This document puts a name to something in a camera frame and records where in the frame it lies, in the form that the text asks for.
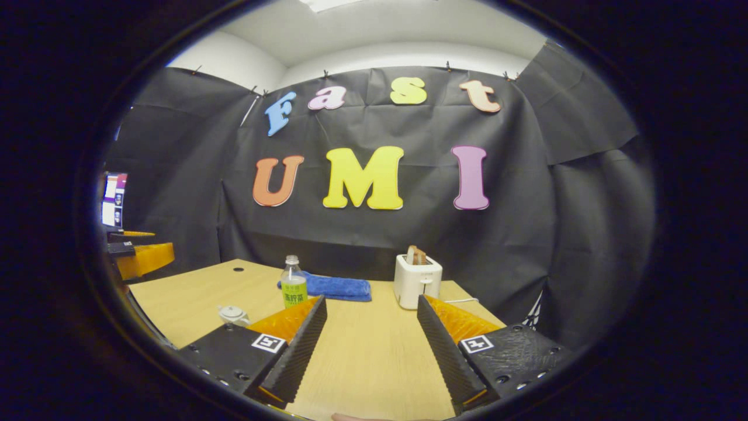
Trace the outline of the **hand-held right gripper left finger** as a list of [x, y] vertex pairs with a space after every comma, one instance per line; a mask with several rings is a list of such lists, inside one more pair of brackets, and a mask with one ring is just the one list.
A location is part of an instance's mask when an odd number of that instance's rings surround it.
[[296, 399], [327, 317], [318, 296], [249, 327], [225, 323], [178, 354], [217, 383], [283, 410]]

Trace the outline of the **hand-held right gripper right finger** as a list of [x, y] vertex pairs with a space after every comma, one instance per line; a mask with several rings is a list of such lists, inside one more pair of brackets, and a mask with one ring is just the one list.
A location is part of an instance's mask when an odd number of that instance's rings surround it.
[[457, 415], [523, 394], [571, 354], [531, 327], [498, 327], [428, 295], [419, 296], [417, 320]]

